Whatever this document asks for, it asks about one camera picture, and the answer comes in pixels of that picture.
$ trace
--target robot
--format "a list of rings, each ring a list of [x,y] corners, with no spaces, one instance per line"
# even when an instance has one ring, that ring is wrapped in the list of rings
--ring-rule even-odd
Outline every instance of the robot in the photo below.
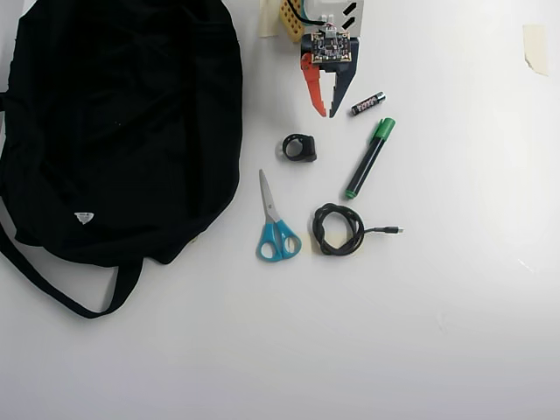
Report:
[[[335,73],[334,118],[358,66],[364,0],[282,0],[280,19],[294,42],[301,42],[301,68],[311,103],[323,117],[320,72]]]

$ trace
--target microcontroller board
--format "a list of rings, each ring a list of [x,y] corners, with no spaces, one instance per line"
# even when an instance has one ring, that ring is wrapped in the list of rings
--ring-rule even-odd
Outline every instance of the microcontroller board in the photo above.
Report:
[[[323,31],[314,32],[311,35],[311,56],[313,64],[352,61],[349,32],[339,31],[333,35]]]

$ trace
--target yellow block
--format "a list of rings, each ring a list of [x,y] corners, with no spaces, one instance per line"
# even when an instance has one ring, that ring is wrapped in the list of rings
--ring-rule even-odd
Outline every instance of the yellow block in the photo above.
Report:
[[[292,4],[297,10],[297,13],[301,15],[301,0],[291,0]],[[304,36],[304,26],[299,21],[299,19],[291,11],[291,7],[287,0],[283,0],[280,4],[280,19],[283,25],[288,31],[288,36],[293,42],[300,42],[301,38]]]

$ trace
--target backpack logo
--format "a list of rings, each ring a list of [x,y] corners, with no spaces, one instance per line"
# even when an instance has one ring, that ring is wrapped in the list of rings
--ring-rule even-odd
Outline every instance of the backpack logo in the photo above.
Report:
[[[93,213],[74,213],[82,225],[87,225],[90,221],[94,219],[95,214]]]

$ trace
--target black backpack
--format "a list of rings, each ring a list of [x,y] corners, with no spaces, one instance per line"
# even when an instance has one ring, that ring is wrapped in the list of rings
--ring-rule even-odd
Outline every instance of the black backpack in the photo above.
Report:
[[[20,19],[0,195],[16,240],[118,267],[109,308],[51,286],[0,226],[0,251],[79,315],[116,311],[143,259],[173,261],[239,182],[242,64],[221,0],[38,0]]]

